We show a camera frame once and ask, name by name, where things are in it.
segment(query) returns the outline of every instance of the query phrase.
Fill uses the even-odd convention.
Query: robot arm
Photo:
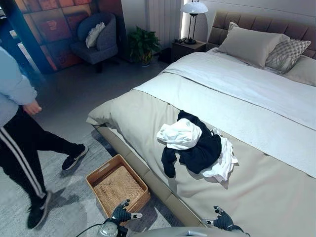
[[[121,222],[128,221],[130,219],[138,219],[143,215],[141,213],[129,213],[126,208],[129,205],[129,199],[122,201],[113,211],[110,218],[106,219],[103,225],[100,227],[99,237],[122,237],[126,236],[127,229],[120,226]]]

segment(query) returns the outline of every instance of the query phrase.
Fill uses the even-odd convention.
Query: bed
[[[313,236],[316,87],[217,52],[230,22],[310,40],[304,54],[316,58],[313,27],[218,12],[207,52],[179,59],[157,77],[95,108],[87,121],[184,225],[216,219],[213,206],[219,205],[252,236]],[[176,176],[165,175],[165,144],[156,133],[164,123],[176,122],[179,110],[198,116],[209,129],[219,128],[233,144],[238,165],[227,181],[194,174],[178,160]]]

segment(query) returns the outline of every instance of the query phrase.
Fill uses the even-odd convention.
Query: pile of clothes
[[[176,123],[161,127],[157,138],[166,143],[161,161],[169,178],[175,176],[176,152],[180,155],[179,162],[190,171],[204,177],[215,177],[218,182],[227,180],[234,163],[238,162],[231,142],[221,137],[217,128],[210,131],[198,117],[183,110]]]

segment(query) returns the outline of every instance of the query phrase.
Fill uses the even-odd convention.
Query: black sneaker
[[[89,151],[89,147],[87,147],[86,145],[84,144],[81,144],[79,145],[81,146],[79,152],[78,152],[78,155],[74,155],[74,156],[68,156],[63,165],[62,165],[62,169],[63,170],[69,170],[71,169],[72,167],[75,166],[75,164],[77,164],[78,160],[83,157],[88,151]]]
[[[46,196],[42,199],[41,203],[33,204],[29,208],[28,228],[33,229],[37,227],[47,215],[48,203],[51,198],[51,191],[47,191]]]

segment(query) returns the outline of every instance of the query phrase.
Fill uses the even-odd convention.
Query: beige duvet
[[[175,178],[168,178],[160,161],[164,144],[157,141],[156,133],[163,123],[174,123],[178,113],[172,105],[132,90],[91,111],[87,121],[117,129],[200,218],[215,219],[213,206],[218,205],[251,236],[316,235],[315,178],[226,133],[223,136],[232,142],[239,161],[227,182],[195,175],[178,161]]]

